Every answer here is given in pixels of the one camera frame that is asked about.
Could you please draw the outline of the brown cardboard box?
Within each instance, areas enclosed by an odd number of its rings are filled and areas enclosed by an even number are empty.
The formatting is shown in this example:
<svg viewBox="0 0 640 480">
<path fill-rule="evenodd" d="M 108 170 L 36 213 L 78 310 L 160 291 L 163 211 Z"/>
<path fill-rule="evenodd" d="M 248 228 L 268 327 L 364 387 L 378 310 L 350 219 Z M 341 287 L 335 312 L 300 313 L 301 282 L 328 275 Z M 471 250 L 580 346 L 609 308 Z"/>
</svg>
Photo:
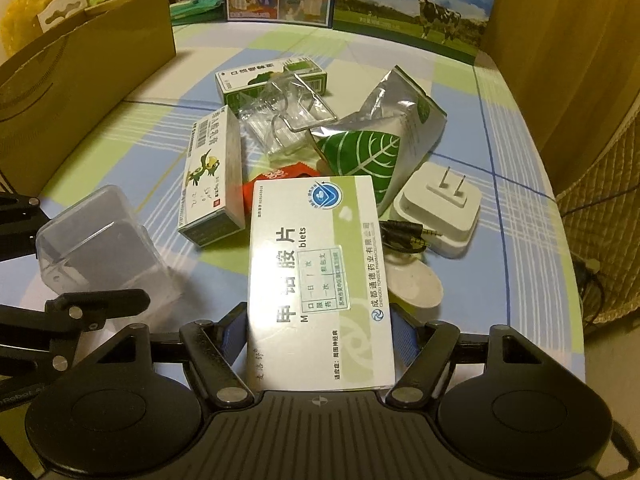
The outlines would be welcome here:
<svg viewBox="0 0 640 480">
<path fill-rule="evenodd" d="M 1 66 L 1 188 L 37 195 L 82 139 L 176 55 L 169 0 L 108 0 Z"/>
</svg>

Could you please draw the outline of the clear blister pack with hooks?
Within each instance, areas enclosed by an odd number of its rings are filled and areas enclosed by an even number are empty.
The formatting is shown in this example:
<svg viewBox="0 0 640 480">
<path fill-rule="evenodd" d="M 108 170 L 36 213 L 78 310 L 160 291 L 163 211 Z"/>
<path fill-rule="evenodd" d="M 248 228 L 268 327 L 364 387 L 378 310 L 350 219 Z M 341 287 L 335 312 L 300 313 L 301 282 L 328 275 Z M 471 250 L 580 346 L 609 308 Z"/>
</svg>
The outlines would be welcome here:
<svg viewBox="0 0 640 480">
<path fill-rule="evenodd" d="M 337 121 L 326 101 L 297 74 L 270 79 L 253 101 L 239 110 L 243 128 L 269 159 L 293 154 L 320 127 Z"/>
</svg>

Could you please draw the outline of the checked tablecloth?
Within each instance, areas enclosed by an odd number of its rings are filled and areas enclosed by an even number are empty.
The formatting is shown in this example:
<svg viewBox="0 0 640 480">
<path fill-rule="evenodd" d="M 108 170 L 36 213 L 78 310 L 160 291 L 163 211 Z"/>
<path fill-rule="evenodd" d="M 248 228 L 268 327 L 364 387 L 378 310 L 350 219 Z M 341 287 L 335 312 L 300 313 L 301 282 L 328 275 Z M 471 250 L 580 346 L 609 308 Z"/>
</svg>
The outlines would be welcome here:
<svg viewBox="0 0 640 480">
<path fill-rule="evenodd" d="M 512 327 L 577 376 L 584 337 L 549 179 L 501 75 L 326 28 L 201 24 L 127 96 L 43 192 L 56 292 L 143 288 L 138 320 L 175 333 L 246 304 L 235 359 L 255 390 L 389 387 L 402 372 L 390 268 L 406 292 L 441 288 L 419 320 L 462 333 Z M 336 148 L 363 173 L 285 178 L 224 105 L 216 73 L 303 56 L 338 117 L 384 96 L 369 127 L 306 134 L 293 162 Z"/>
</svg>

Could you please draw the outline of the quilted olive chair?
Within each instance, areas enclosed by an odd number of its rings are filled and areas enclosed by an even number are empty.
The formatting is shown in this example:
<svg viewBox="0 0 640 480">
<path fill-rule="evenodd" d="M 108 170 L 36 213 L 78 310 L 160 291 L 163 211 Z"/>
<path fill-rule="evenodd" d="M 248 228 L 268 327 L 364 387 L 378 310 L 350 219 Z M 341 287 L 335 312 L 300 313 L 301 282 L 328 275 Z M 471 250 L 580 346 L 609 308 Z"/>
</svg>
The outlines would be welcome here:
<svg viewBox="0 0 640 480">
<path fill-rule="evenodd" d="M 584 322 L 605 325 L 639 309 L 639 118 L 558 196 L 570 252 L 597 261 L 582 286 Z"/>
</svg>

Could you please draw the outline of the clear plastic case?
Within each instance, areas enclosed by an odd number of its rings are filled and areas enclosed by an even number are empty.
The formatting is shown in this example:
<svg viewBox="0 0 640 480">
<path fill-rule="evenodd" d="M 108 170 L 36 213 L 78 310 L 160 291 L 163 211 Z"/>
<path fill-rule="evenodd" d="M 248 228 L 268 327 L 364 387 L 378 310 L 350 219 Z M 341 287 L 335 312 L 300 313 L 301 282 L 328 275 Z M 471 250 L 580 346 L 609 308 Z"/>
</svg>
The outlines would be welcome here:
<svg viewBox="0 0 640 480">
<path fill-rule="evenodd" d="M 39 229 L 36 254 L 43 283 L 58 294 L 141 288 L 153 308 L 180 290 L 124 192 L 105 185 Z"/>
</svg>

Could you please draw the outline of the silver green leaf foil bag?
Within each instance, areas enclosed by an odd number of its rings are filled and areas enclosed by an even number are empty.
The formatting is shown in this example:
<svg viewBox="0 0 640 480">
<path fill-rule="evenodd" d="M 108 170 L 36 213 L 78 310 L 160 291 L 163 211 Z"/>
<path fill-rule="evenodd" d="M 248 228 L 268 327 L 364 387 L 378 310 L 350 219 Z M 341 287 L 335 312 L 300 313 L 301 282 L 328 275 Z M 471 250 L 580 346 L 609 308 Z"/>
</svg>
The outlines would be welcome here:
<svg viewBox="0 0 640 480">
<path fill-rule="evenodd" d="M 396 65 L 359 110 L 310 135 L 331 174 L 371 178 L 382 214 L 439 142 L 446 123 L 447 113 Z"/>
</svg>

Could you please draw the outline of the white green ointment box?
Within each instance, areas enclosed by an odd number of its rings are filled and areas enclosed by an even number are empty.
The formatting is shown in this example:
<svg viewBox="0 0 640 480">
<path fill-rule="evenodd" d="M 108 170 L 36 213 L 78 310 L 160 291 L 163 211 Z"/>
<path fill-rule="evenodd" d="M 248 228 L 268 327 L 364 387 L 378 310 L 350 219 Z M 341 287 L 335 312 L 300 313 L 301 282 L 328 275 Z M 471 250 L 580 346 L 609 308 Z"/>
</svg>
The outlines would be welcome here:
<svg viewBox="0 0 640 480">
<path fill-rule="evenodd" d="M 242 142 L 227 105 L 191 130 L 178 215 L 178 232 L 205 247 L 245 229 Z"/>
</svg>

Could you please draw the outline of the white speckled spoon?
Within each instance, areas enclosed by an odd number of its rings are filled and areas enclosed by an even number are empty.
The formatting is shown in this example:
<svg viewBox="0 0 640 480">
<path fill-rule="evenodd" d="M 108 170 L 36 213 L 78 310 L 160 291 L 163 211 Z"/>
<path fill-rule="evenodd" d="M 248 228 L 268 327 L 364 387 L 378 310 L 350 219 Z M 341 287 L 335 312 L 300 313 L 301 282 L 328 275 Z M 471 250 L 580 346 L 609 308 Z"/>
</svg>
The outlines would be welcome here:
<svg viewBox="0 0 640 480">
<path fill-rule="evenodd" d="M 385 255 L 387 289 L 390 299 L 413 309 L 435 309 L 444 298 L 442 282 L 416 255 Z"/>
</svg>

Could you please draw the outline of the green white oral medicine box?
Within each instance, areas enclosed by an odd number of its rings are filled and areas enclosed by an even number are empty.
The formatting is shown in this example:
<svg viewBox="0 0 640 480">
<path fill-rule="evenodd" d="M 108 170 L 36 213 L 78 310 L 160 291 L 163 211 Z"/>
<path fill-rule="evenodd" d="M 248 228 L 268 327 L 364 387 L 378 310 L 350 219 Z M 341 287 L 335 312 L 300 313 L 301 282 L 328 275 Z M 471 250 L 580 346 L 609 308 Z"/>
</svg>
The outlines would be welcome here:
<svg viewBox="0 0 640 480">
<path fill-rule="evenodd" d="M 215 79 L 222 102 L 236 113 L 242 106 L 257 98 L 271 79 L 288 73 L 302 78 L 320 96 L 326 92 L 328 74 L 306 56 L 277 58 L 220 70 L 215 74 Z"/>
</svg>

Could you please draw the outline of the green plastic package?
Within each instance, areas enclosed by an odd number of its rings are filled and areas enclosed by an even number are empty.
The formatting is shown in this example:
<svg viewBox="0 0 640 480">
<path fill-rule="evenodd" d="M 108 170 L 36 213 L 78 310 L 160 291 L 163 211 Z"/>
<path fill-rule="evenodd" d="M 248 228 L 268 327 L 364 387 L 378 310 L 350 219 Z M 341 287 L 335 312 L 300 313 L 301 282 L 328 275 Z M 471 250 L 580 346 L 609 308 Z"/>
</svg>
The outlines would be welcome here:
<svg viewBox="0 0 640 480">
<path fill-rule="evenodd" d="M 224 21 L 226 0 L 188 0 L 169 6 L 172 26 Z"/>
</svg>

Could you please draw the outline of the cow pure milk box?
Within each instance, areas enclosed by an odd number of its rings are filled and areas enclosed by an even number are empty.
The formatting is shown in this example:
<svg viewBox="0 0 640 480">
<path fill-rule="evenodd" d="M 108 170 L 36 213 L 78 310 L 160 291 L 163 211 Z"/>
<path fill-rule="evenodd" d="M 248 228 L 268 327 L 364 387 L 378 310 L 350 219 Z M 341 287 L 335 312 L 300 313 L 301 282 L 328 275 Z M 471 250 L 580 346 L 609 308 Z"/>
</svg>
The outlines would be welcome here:
<svg viewBox="0 0 640 480">
<path fill-rule="evenodd" d="M 495 0 L 334 0 L 333 27 L 472 64 Z"/>
</svg>

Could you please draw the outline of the white cardboard hang tag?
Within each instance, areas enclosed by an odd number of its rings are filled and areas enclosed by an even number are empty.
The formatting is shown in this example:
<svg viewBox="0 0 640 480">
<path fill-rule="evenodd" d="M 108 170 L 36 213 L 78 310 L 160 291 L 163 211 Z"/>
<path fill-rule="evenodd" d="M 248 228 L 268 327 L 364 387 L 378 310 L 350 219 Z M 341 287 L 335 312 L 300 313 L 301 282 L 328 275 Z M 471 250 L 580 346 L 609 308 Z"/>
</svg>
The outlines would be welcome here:
<svg viewBox="0 0 640 480">
<path fill-rule="evenodd" d="M 85 10 L 87 0 L 52 0 L 38 15 L 38 22 L 43 32 L 65 21 L 66 18 Z"/>
</svg>

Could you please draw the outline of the yellow plastic bag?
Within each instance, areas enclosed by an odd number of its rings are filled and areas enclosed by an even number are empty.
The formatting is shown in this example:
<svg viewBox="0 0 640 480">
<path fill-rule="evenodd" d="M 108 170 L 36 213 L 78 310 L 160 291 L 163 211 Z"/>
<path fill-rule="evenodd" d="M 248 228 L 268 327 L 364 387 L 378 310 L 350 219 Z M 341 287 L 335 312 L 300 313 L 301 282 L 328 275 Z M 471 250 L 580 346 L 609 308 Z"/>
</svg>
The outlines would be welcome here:
<svg viewBox="0 0 640 480">
<path fill-rule="evenodd" d="M 53 0 L 12 0 L 1 19 L 1 41 L 10 58 L 42 34 L 38 14 Z"/>
</svg>

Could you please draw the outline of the large white green medicine box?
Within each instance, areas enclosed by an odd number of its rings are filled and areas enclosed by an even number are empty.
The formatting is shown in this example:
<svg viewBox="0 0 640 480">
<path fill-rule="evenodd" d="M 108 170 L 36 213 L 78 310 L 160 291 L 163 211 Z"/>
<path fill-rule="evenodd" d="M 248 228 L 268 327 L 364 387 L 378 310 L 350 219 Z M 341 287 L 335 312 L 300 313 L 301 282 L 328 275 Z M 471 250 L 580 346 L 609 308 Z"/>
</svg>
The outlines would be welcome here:
<svg viewBox="0 0 640 480">
<path fill-rule="evenodd" d="M 382 389 L 394 382 L 370 178 L 255 184 L 247 333 L 247 379 L 255 390 Z"/>
</svg>

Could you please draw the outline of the red snack packet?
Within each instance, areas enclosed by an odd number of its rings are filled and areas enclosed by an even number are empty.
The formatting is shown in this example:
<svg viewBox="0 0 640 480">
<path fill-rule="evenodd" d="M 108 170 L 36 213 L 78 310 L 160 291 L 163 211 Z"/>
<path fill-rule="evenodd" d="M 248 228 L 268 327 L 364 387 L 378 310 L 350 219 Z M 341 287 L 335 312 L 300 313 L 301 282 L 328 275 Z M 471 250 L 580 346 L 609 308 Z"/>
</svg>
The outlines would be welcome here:
<svg viewBox="0 0 640 480">
<path fill-rule="evenodd" d="M 308 166 L 303 162 L 296 162 L 292 165 L 270 169 L 262 174 L 258 174 L 257 177 L 254 177 L 254 179 L 249 180 L 242 186 L 244 211 L 246 214 L 250 214 L 252 211 L 254 187 L 258 181 L 311 178 L 320 176 L 321 174 L 318 170 L 311 168 L 311 166 Z"/>
</svg>

